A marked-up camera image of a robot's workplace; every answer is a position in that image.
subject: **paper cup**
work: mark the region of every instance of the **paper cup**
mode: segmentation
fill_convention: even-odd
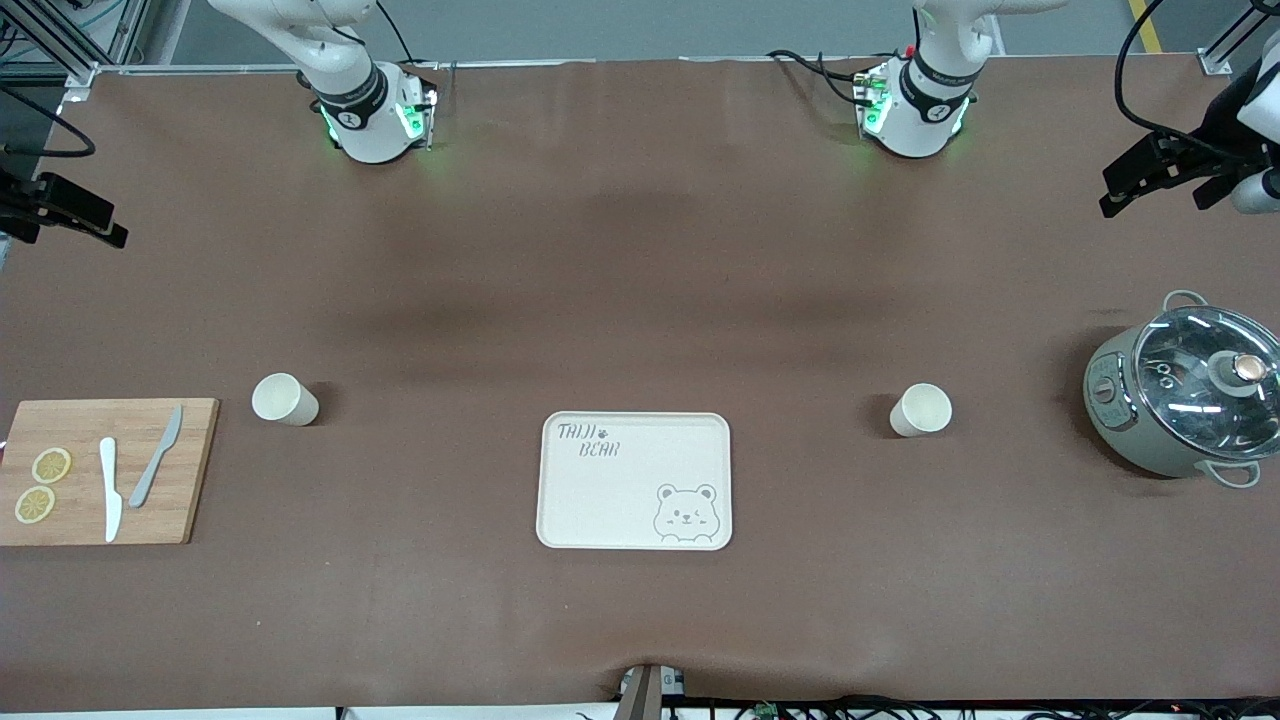
[[[938,386],[914,384],[897,400],[888,421],[902,437],[936,433],[951,421],[951,398]]]
[[[253,388],[253,413],[273,423],[307,425],[320,414],[320,401],[298,378],[275,373],[262,378]]]

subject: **knife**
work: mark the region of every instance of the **knife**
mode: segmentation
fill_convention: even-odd
[[[124,510],[124,498],[115,492],[115,438],[102,438],[97,451],[102,457],[102,488],[106,491],[106,542],[115,542],[115,533],[120,532],[120,511]]]
[[[182,429],[182,405],[173,409],[173,416],[169,418],[169,427],[160,436],[160,445],[156,446],[156,452],[151,456],[151,462],[147,464],[147,469],[138,478],[138,484],[133,487],[133,495],[129,496],[129,507],[142,507],[142,503],[147,501],[147,493],[151,492],[151,480],[156,479],[156,469],[160,468],[160,459],[173,447],[173,443],[178,442],[179,429]]]

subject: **glass lid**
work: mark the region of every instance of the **glass lid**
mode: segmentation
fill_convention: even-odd
[[[1184,443],[1225,460],[1280,451],[1277,341],[1244,315],[1207,305],[1170,310],[1138,334],[1143,404]]]

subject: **cutting board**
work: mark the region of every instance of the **cutting board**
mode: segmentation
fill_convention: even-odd
[[[182,404],[177,443],[160,461],[146,503],[129,507],[129,495],[151,461],[175,405]],[[124,497],[120,532],[113,544],[184,543],[191,538],[205,462],[218,420],[209,397],[137,400],[35,400],[18,405],[0,460],[0,546],[108,544],[102,461],[99,442],[116,442],[115,489]],[[14,506],[40,484],[31,465],[50,447],[72,455],[65,478],[47,486],[56,500],[47,518],[18,521]]]

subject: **black cable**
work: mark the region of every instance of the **black cable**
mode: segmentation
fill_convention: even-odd
[[[845,95],[838,87],[836,87],[836,83],[831,81],[831,73],[827,72],[827,65],[822,64],[822,53],[818,53],[818,69],[822,70],[822,77],[827,79],[827,87],[836,94],[836,97],[840,97],[845,102],[858,105],[859,108],[872,106],[869,100],[861,100],[859,97],[854,97],[852,95]]]
[[[868,698],[861,697],[861,696],[852,696],[852,697],[849,697],[849,698],[840,698],[840,701],[844,702],[846,706],[863,705],[863,706],[869,706],[869,707],[874,708],[870,712],[868,712],[867,715],[859,716],[858,720],[870,720],[872,717],[876,717],[877,715],[881,715],[881,714],[888,715],[888,716],[893,717],[893,720],[906,720],[905,717],[902,717],[901,715],[899,715],[897,711],[892,706],[883,705],[883,706],[876,707],[874,702],[867,702]]]
[[[1133,715],[1134,712],[1142,712],[1148,706],[1155,705],[1155,703],[1156,703],[1156,701],[1147,700],[1147,701],[1139,702],[1138,705],[1130,707],[1129,710],[1125,710],[1124,712],[1116,712],[1111,717],[1112,717],[1112,720],[1124,720],[1125,717]]]
[[[8,18],[0,18],[0,45],[4,45],[4,49],[0,50],[0,58],[8,55],[20,37],[22,33],[18,32],[18,26],[10,23]]]
[[[1265,711],[1265,712],[1266,712],[1267,715],[1270,715],[1270,716],[1275,717],[1275,716],[1276,716],[1276,710],[1275,710],[1275,708],[1266,708],[1266,707],[1263,707],[1263,706],[1266,706],[1266,705],[1270,705],[1270,703],[1272,703],[1272,702],[1276,702],[1277,700],[1280,700],[1280,697],[1256,697],[1256,698],[1253,698],[1253,700],[1252,700],[1252,701],[1251,701],[1249,703],[1247,703],[1247,705],[1242,706],[1242,707],[1240,707],[1240,710],[1239,710],[1239,711],[1236,711],[1235,716],[1236,716],[1238,719],[1239,719],[1239,717],[1244,717],[1244,716],[1245,716],[1245,715],[1248,715],[1248,714],[1249,714],[1251,711],[1253,711],[1253,710],[1257,710],[1257,708],[1262,707],[1262,708],[1263,708],[1263,711]]]
[[[1225,41],[1228,37],[1230,37],[1230,35],[1233,32],[1235,32],[1235,28],[1240,27],[1240,23],[1243,23],[1244,20],[1249,19],[1249,15],[1252,15],[1252,14],[1253,13],[1251,13],[1249,10],[1245,10],[1245,12],[1240,13],[1240,17],[1235,18],[1235,22],[1231,23],[1231,27],[1226,28],[1226,31],[1222,32],[1222,35],[1217,36],[1217,40],[1213,41],[1213,45],[1208,46],[1208,50],[1204,51],[1204,55],[1212,55],[1213,51],[1217,50],[1217,46],[1221,45],[1222,41]]]
[[[1244,45],[1245,40],[1248,40],[1254,32],[1258,32],[1258,28],[1262,27],[1262,23],[1265,23],[1265,22],[1267,22],[1267,15],[1266,14],[1263,14],[1262,17],[1260,17],[1258,22],[1253,23],[1253,27],[1251,27],[1249,29],[1244,31],[1244,33],[1240,35],[1240,37],[1236,37],[1235,42],[1233,42],[1231,46],[1228,47],[1225,53],[1222,53],[1222,56],[1224,58],[1230,58],[1231,53],[1235,53],[1235,50],[1240,45]]]
[[[942,720],[942,717],[937,712],[934,712],[933,710],[931,710],[931,708],[928,708],[928,707],[925,707],[925,706],[923,706],[923,705],[920,705],[918,702],[909,701],[909,700],[897,700],[897,698],[884,697],[884,696],[877,696],[877,694],[873,694],[873,696],[861,696],[859,700],[874,701],[874,702],[882,703],[884,707],[896,707],[899,710],[905,710],[908,712],[908,715],[910,715],[913,717],[913,720],[915,719],[915,711],[916,710],[919,710],[920,712],[924,712],[925,715],[928,715],[929,720]]]
[[[778,58],[787,58],[790,60],[795,60],[796,63],[800,64],[800,67],[803,67],[804,69],[809,70],[810,73],[817,73],[819,76],[823,74],[822,68],[819,68],[818,65],[815,65],[815,64],[810,63],[809,60],[804,59],[801,55],[799,55],[796,53],[792,53],[791,50],[774,50],[773,53],[769,53],[765,56],[767,58],[773,58],[774,60],[777,60]],[[835,79],[841,79],[841,81],[845,81],[845,82],[854,82],[854,76],[851,76],[851,74],[832,73],[829,70],[826,74],[829,74]]]
[[[387,23],[392,26],[392,32],[396,33],[396,40],[399,40],[401,42],[401,50],[404,51],[404,61],[406,63],[417,61],[413,59],[413,54],[408,51],[408,44],[404,42],[404,36],[399,33],[399,27],[396,24],[396,20],[392,19],[392,14],[388,13],[387,8],[383,6],[383,0],[378,0],[376,4],[378,9],[383,13],[383,17],[387,18]]]
[[[329,26],[329,29],[332,29],[335,33],[338,33],[339,36],[346,37],[347,40],[355,42],[356,45],[360,45],[360,46],[365,45],[364,40],[356,37],[355,35],[347,35],[346,32],[342,32],[340,29],[338,29],[338,26]]]
[[[1143,118],[1137,113],[1134,113],[1133,110],[1130,110],[1129,104],[1125,102],[1124,65],[1125,60],[1129,58],[1129,49],[1133,47],[1133,41],[1138,37],[1138,32],[1142,29],[1142,26],[1147,24],[1147,20],[1151,19],[1151,14],[1155,13],[1156,8],[1158,8],[1164,1],[1165,0],[1151,0],[1151,4],[1147,5],[1147,9],[1144,9],[1142,14],[1138,15],[1138,19],[1134,20],[1133,27],[1129,28],[1129,35],[1125,36],[1124,44],[1120,45],[1120,54],[1116,56],[1115,87],[1114,87],[1116,108],[1120,109],[1121,115],[1124,115],[1130,123],[1138,127],[1147,128],[1151,132],[1156,132],[1169,137],[1176,137],[1183,142],[1194,145],[1196,147],[1211,152],[1212,155],[1216,155],[1217,158],[1221,158],[1224,160],[1244,161],[1243,158],[1238,158],[1234,154],[1222,150],[1221,147],[1215,147],[1204,142],[1203,140],[1199,140],[1198,137],[1192,137],[1190,135],[1180,129],[1174,129],[1169,126],[1162,126],[1160,123],[1148,120],[1147,118]]]
[[[18,102],[31,108],[32,110],[40,113],[41,115],[49,118],[50,120],[63,126],[68,132],[76,136],[77,140],[84,143],[83,150],[18,150],[10,147],[9,145],[0,145],[0,152],[8,155],[26,155],[29,158],[88,158],[93,152],[97,152],[97,146],[90,140],[87,135],[79,131],[76,126],[68,123],[58,113],[50,113],[49,110],[37,105],[33,100],[26,95],[18,92],[17,90],[9,87],[8,85],[0,83],[0,92],[4,92],[9,97],[13,97]]]

